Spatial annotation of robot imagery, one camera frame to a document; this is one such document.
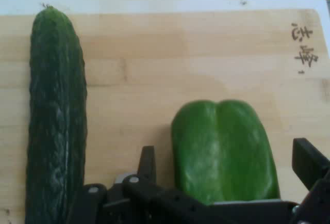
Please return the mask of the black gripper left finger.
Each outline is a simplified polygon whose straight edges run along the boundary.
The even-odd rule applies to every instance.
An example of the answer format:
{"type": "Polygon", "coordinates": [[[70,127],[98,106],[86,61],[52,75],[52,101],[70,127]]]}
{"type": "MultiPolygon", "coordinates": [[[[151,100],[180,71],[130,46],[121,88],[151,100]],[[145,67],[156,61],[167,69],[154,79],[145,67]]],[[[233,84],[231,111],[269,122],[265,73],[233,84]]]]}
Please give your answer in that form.
{"type": "Polygon", "coordinates": [[[137,173],[111,188],[89,184],[77,198],[77,223],[231,223],[178,190],[156,184],[155,149],[144,146],[137,173]]]}

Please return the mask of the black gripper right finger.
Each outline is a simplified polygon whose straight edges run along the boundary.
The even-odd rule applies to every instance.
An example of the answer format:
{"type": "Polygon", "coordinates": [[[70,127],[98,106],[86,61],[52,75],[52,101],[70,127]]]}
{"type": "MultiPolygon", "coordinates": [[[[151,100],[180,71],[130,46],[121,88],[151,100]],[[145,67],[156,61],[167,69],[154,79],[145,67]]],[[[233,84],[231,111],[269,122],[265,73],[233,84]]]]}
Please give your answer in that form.
{"type": "Polygon", "coordinates": [[[329,223],[329,159],[306,138],[293,140],[292,169],[308,190],[291,223],[329,223]]]}

